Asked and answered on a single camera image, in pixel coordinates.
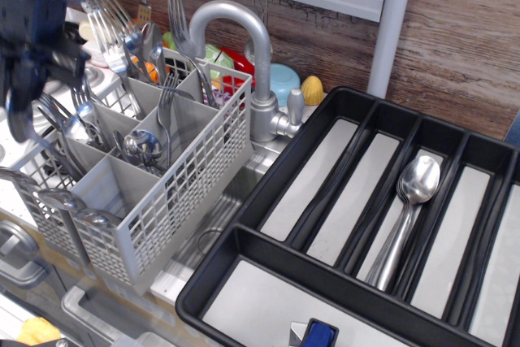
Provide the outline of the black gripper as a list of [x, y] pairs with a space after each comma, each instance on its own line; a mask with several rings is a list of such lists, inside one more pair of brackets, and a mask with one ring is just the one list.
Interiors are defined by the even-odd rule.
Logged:
[[[1, 38], [1, 89], [7, 90], [19, 83], [30, 71], [37, 77], [28, 81], [26, 90], [38, 91], [46, 78], [60, 80], [66, 85], [81, 86], [85, 81], [86, 61], [90, 55], [82, 49], [85, 40], [78, 33], [71, 33], [68, 26], [62, 32], [40, 44], [16, 43]], [[19, 143], [39, 141], [33, 127], [31, 104], [21, 105], [16, 92], [11, 89], [6, 96], [7, 122], [11, 135]]]

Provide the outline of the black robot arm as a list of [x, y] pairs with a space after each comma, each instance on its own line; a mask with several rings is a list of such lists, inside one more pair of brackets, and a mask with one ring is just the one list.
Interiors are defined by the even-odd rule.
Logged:
[[81, 86], [88, 55], [65, 33], [68, 0], [1, 0], [1, 105], [11, 135], [33, 134], [33, 101], [48, 80]]

